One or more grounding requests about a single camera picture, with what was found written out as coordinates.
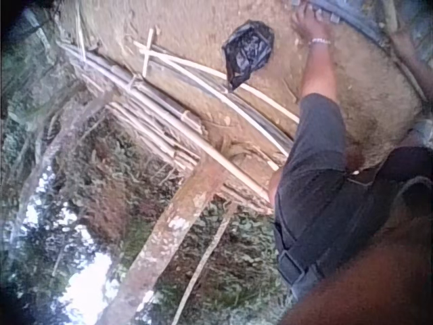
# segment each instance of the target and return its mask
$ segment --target bracelet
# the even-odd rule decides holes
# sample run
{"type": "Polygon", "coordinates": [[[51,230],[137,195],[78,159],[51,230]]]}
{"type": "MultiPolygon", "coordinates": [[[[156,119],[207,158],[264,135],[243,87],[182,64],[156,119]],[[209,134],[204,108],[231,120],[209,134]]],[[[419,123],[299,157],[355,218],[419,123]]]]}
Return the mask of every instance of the bracelet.
{"type": "Polygon", "coordinates": [[[327,39],[312,39],[312,40],[309,42],[309,45],[312,45],[312,44],[326,44],[326,45],[331,45],[332,42],[329,41],[329,40],[327,40],[327,39]]]}

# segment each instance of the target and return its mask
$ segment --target sky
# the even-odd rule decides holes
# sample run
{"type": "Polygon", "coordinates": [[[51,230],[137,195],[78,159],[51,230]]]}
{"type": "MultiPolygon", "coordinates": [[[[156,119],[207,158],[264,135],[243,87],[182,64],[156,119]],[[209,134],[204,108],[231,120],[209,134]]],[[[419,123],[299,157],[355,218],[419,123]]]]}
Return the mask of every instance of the sky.
{"type": "MultiPolygon", "coordinates": [[[[45,192],[45,186],[48,185],[50,179],[54,179],[55,175],[48,167],[39,180],[37,193],[45,192]]],[[[41,200],[33,200],[26,212],[24,224],[37,225],[39,216],[35,209],[37,205],[42,204],[41,200]]],[[[68,231],[68,225],[75,222],[77,216],[71,213],[68,209],[68,204],[64,203],[62,213],[54,225],[62,225],[65,231],[68,231]]],[[[85,225],[77,225],[75,227],[81,233],[83,241],[87,244],[93,244],[94,241],[88,232],[85,225]]],[[[108,305],[107,300],[113,299],[118,291],[119,283],[117,280],[108,281],[107,272],[112,264],[111,257],[105,253],[96,253],[95,259],[89,263],[83,261],[83,269],[74,274],[70,279],[66,291],[60,301],[68,303],[66,312],[70,316],[71,324],[73,325],[94,325],[100,313],[108,305]]],[[[152,290],[148,291],[137,311],[141,311],[146,303],[156,303],[156,295],[152,290]]],[[[146,315],[143,320],[147,324],[151,324],[152,320],[146,315]]]]}

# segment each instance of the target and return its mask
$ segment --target bark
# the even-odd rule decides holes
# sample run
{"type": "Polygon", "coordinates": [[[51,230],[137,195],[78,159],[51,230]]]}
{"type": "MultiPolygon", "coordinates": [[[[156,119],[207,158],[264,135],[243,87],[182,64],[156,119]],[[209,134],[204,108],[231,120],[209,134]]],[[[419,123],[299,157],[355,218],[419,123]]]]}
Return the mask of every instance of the bark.
{"type": "Polygon", "coordinates": [[[227,178],[225,168],[204,156],[182,185],[156,223],[150,237],[134,260],[118,294],[96,325],[127,324],[135,315],[147,291],[179,249],[190,227],[221,189],[227,178]]]}

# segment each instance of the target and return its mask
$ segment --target dirt ground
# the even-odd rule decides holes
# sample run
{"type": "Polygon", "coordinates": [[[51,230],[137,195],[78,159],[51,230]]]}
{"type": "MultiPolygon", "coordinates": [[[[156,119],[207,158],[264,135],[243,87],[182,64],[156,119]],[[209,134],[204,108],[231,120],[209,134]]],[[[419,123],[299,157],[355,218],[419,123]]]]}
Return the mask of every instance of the dirt ground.
{"type": "MultiPolygon", "coordinates": [[[[82,1],[82,15],[89,43],[100,42],[99,52],[134,71],[141,71],[142,55],[131,38],[146,42],[150,27],[160,31],[156,43],[184,58],[225,71],[221,45],[246,20],[261,20],[275,32],[269,63],[248,81],[253,87],[295,114],[288,87],[299,90],[306,49],[297,46],[290,28],[291,7],[281,0],[92,0],[82,1]]],[[[62,8],[62,26],[75,35],[75,3],[62,8]]],[[[364,167],[380,162],[410,128],[420,102],[391,59],[351,27],[334,28],[335,56],[340,104],[346,121],[348,143],[365,156],[364,167]]],[[[210,139],[222,134],[235,142],[259,145],[273,155],[277,149],[220,101],[199,89],[158,71],[150,81],[198,113],[210,139]],[[226,126],[226,116],[230,125],[226,126]]],[[[245,93],[239,94],[283,131],[294,136],[296,124],[272,107],[245,93]]],[[[247,170],[258,181],[267,179],[270,168],[247,170]]]]}

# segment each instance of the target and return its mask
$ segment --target man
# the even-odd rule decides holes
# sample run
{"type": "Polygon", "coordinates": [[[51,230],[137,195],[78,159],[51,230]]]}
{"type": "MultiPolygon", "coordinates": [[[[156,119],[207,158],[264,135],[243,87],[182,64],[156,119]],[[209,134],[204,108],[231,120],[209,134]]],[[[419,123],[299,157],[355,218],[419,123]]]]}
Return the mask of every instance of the man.
{"type": "MultiPolygon", "coordinates": [[[[350,179],[329,25],[306,3],[292,25],[309,55],[294,146],[269,186],[278,268],[299,301],[282,324],[431,321],[433,123],[416,123],[369,184],[350,179]]],[[[392,39],[432,103],[432,71],[408,34],[392,39]]]]}

